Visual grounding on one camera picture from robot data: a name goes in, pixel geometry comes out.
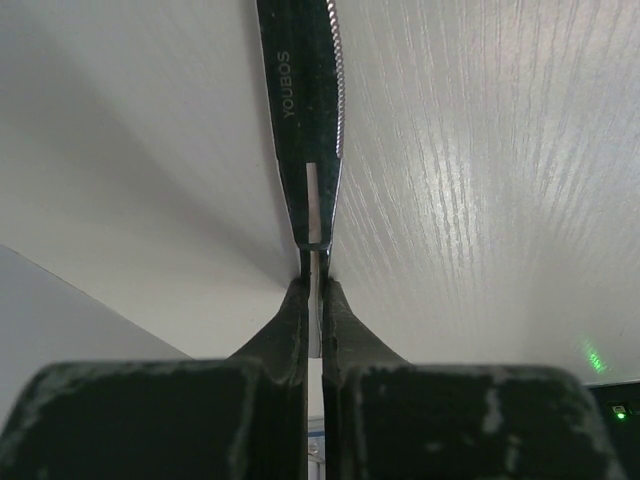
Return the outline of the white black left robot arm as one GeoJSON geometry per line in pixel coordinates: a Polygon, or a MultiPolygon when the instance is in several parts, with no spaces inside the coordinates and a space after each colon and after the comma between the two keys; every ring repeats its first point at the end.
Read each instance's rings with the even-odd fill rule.
{"type": "MultiPolygon", "coordinates": [[[[1,434],[5,479],[303,479],[308,285],[225,360],[56,363],[1,434]]],[[[635,479],[639,389],[540,366],[415,365],[325,291],[330,479],[635,479]]]]}

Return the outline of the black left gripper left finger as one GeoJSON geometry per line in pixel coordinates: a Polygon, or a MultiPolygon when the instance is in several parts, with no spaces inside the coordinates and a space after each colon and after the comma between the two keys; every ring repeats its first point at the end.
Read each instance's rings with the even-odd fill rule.
{"type": "Polygon", "coordinates": [[[64,362],[28,382],[1,434],[5,479],[303,479],[308,297],[224,360],[64,362]]]}

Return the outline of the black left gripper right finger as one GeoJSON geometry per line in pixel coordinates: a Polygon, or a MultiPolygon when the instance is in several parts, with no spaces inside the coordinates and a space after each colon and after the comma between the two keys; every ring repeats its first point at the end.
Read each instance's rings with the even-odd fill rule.
{"type": "Polygon", "coordinates": [[[536,365],[416,365],[323,289],[330,479],[623,479],[592,395],[536,365]]]}

